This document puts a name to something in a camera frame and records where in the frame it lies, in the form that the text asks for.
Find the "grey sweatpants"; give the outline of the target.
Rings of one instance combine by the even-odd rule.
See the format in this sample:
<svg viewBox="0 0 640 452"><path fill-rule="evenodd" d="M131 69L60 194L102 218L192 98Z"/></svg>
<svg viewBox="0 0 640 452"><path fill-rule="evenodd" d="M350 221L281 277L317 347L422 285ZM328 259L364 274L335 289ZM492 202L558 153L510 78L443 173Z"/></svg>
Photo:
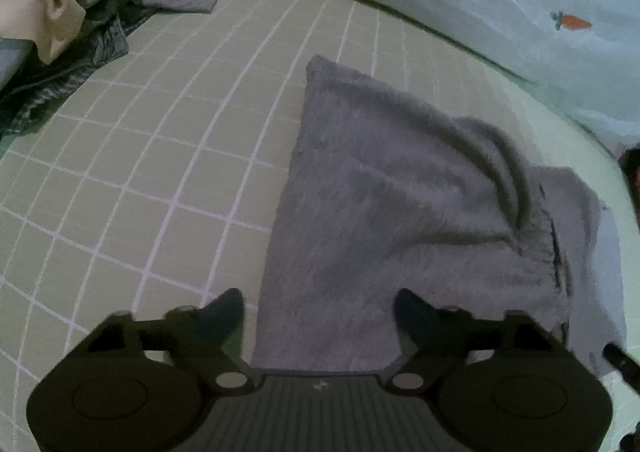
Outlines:
<svg viewBox="0 0 640 452"><path fill-rule="evenodd" d="M625 336L614 221L571 169L315 56L260 291L254 365L373 371L399 356L393 303L524 311L589 370Z"/></svg>

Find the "green grid cutting mat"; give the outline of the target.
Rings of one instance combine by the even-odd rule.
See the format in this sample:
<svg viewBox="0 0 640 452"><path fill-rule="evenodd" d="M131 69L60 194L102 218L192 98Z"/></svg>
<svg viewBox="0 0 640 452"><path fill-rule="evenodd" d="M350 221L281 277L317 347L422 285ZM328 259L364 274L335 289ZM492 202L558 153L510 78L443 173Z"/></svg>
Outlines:
<svg viewBox="0 0 640 452"><path fill-rule="evenodd" d="M506 75L357 0L219 0L158 14L35 133L1 144L1 446L31 451L26 402L106 315L143 319L262 267L315 54L508 133L568 166L615 216L627 349L639 351L639 231L617 162Z"/></svg>

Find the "blue-grey shirt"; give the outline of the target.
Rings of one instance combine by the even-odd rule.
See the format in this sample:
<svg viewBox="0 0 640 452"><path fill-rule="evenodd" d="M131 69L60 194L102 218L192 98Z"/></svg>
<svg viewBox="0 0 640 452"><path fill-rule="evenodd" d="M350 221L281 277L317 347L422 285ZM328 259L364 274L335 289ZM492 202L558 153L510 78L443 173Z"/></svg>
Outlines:
<svg viewBox="0 0 640 452"><path fill-rule="evenodd" d="M6 87L15 73L28 59L35 49L35 43L27 40L14 40L14 38L1 38L0 40L0 90Z"/></svg>

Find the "dark striped garment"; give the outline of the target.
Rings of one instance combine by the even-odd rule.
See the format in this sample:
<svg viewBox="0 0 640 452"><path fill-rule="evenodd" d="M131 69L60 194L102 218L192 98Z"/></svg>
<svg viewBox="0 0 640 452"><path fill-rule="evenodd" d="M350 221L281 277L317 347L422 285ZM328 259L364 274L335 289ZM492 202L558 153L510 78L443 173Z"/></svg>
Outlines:
<svg viewBox="0 0 640 452"><path fill-rule="evenodd" d="M1 0L1 133L23 134L128 52L143 0Z"/></svg>

